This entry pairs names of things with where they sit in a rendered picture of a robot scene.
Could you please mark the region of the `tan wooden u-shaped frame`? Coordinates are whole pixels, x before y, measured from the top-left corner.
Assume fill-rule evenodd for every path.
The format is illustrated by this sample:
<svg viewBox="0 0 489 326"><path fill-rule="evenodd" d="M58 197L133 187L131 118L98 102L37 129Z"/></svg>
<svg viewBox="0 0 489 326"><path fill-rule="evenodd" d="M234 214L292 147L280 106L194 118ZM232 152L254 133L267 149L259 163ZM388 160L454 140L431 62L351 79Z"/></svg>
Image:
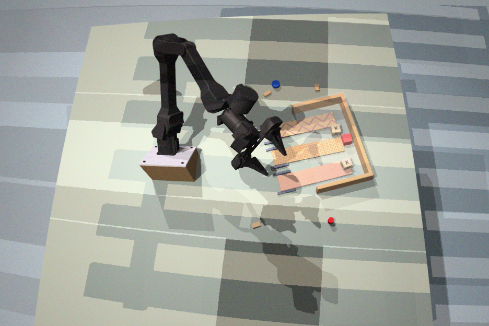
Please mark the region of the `tan wooden u-shaped frame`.
<svg viewBox="0 0 489 326"><path fill-rule="evenodd" d="M344 92L292 102L317 184L316 194L374 175Z"/></svg>

